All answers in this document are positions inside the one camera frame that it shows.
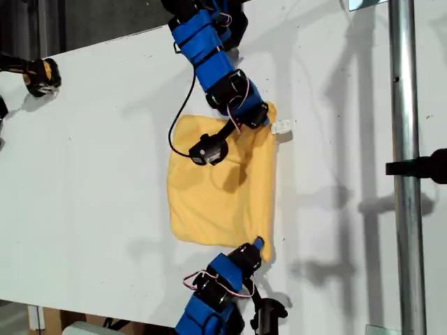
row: folded cloth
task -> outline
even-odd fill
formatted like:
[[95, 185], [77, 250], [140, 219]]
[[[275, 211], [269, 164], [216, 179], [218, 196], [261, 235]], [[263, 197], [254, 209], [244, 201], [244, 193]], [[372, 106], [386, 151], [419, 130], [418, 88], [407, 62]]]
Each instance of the folded cloth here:
[[[269, 103], [268, 116], [276, 120]], [[177, 124], [174, 147], [188, 153], [204, 133], [217, 133], [225, 121], [185, 115]], [[228, 155], [219, 164], [198, 166], [172, 152], [168, 172], [170, 223], [182, 241], [238, 247], [261, 236], [264, 261], [272, 257], [275, 135], [270, 126], [243, 126], [227, 139]]]

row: metal pole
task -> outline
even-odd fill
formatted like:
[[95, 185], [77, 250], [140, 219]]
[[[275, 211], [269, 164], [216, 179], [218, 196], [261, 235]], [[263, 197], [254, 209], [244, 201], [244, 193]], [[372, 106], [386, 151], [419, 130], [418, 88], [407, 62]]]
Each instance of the metal pole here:
[[[419, 157], [413, 0], [388, 1], [395, 161]], [[395, 177], [402, 335], [426, 335], [420, 180]]]

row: black wire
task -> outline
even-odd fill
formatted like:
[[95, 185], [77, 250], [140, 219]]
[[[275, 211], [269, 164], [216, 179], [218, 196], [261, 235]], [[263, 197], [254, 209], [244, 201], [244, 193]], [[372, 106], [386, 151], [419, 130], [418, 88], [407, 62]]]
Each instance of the black wire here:
[[186, 158], [190, 158], [190, 155], [183, 154], [182, 152], [180, 152], [180, 151], [176, 150], [176, 148], [174, 148], [173, 141], [171, 140], [171, 134], [173, 132], [175, 124], [177, 123], [177, 120], [179, 119], [180, 114], [183, 112], [183, 109], [185, 108], [186, 104], [188, 103], [189, 98], [191, 97], [191, 94], [193, 93], [195, 84], [196, 84], [196, 69], [194, 68], [193, 82], [191, 83], [191, 88], [189, 89], [188, 95], [184, 99], [183, 105], [181, 106], [177, 115], [175, 116], [173, 124], [171, 124], [171, 126], [169, 128], [169, 133], [168, 133], [169, 146], [172, 149], [172, 151], [174, 151], [177, 155], [180, 155], [180, 156], [183, 156]]

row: white board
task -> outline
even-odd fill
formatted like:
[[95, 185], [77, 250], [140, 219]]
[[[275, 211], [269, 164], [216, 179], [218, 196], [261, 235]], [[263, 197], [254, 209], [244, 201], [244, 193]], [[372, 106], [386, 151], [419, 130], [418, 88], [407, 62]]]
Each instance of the white board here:
[[[291, 306], [281, 334], [399, 329], [387, 8], [256, 0], [246, 12], [240, 66], [294, 127], [277, 156], [275, 257], [257, 276]], [[425, 155], [447, 146], [446, 15], [416, 2]], [[166, 136], [192, 69], [167, 27], [55, 59], [54, 101], [0, 73], [17, 110], [0, 134], [0, 299], [173, 326], [191, 295], [182, 277], [229, 250], [169, 228]], [[217, 115], [200, 87], [186, 112]], [[444, 335], [447, 193], [422, 190], [429, 334]]]

